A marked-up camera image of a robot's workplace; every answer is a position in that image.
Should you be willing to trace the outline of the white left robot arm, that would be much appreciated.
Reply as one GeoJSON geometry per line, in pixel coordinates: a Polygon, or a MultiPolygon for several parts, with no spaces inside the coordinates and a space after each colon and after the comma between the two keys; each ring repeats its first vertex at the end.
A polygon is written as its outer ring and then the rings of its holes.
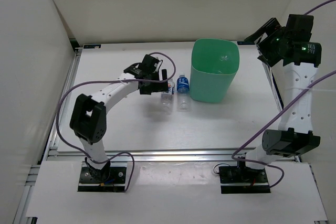
{"type": "Polygon", "coordinates": [[[117,79],[116,84],[109,84],[91,95],[81,94],[76,98],[70,128],[89,155],[85,162],[91,176],[98,182],[105,182],[110,176],[110,162],[102,140],[107,131],[108,112],[127,95],[137,90],[140,94],[149,95],[169,90],[168,81],[158,81],[156,66],[129,66],[117,79]]]}

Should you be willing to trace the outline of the clear plastic bottle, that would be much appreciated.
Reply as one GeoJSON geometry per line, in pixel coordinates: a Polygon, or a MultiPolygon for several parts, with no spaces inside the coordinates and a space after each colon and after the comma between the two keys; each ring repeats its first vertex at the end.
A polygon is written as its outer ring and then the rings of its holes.
{"type": "Polygon", "coordinates": [[[232,74],[236,71],[235,58],[230,55],[220,55],[211,67],[213,74],[232,74]]]}

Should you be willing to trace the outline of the white orange label clear bottle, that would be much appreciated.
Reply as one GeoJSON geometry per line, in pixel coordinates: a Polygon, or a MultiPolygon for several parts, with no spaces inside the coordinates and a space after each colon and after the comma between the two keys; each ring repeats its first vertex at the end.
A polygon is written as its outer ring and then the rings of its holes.
{"type": "Polygon", "coordinates": [[[168,82],[168,90],[161,93],[161,106],[166,114],[171,114],[173,110],[173,100],[175,93],[175,83],[173,80],[168,82]]]}

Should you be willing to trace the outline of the blue label clear bottle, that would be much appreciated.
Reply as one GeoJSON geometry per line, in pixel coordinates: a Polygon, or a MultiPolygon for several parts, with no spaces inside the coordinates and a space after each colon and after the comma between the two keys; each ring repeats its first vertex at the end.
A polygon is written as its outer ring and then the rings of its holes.
{"type": "Polygon", "coordinates": [[[177,109],[186,112],[190,109],[190,86],[184,73],[179,75],[176,84],[177,109]]]}

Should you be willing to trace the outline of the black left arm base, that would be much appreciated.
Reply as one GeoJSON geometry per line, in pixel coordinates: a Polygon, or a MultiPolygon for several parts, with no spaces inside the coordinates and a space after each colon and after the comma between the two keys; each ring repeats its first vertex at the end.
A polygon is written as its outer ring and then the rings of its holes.
{"type": "Polygon", "coordinates": [[[78,180],[78,192],[123,193],[125,192],[127,166],[114,166],[107,163],[101,170],[82,162],[78,180]]]}

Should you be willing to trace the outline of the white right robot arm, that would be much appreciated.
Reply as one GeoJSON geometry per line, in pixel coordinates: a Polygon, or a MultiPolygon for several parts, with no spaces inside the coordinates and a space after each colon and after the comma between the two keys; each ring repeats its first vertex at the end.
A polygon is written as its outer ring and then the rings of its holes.
{"type": "Polygon", "coordinates": [[[281,97],[284,108],[276,130],[266,129],[262,143],[245,154],[244,162],[236,168],[236,177],[247,182],[279,156],[302,155],[320,144],[311,123],[313,84],[321,63],[322,47],[311,42],[311,15],[290,14],[285,26],[271,18],[245,41],[256,44],[258,59],[268,67],[282,62],[285,88],[281,97]]]}

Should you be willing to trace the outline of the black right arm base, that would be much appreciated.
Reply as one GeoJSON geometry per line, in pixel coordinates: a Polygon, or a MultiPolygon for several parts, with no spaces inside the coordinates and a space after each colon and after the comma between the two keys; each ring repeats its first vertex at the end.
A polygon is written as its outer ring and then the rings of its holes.
{"type": "Polygon", "coordinates": [[[265,169],[248,170],[220,163],[213,172],[219,176],[221,194],[271,193],[265,169]]]}

